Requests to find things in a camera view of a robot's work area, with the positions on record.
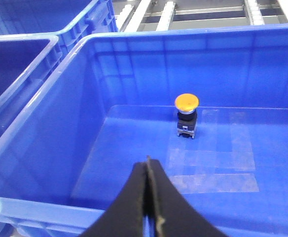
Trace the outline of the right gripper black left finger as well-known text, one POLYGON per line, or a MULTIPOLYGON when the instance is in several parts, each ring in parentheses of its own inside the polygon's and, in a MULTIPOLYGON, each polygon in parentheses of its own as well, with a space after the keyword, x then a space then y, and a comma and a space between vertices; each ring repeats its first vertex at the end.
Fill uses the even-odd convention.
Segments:
POLYGON ((147 164, 137 162, 109 208, 81 237, 142 237, 147 164))

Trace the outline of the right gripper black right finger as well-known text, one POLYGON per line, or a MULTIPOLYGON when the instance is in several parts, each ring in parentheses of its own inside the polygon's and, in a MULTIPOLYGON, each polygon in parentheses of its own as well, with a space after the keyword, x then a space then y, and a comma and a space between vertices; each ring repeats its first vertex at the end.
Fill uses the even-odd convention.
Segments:
POLYGON ((179 193, 157 159, 147 156, 146 206, 152 237, 225 237, 179 193))

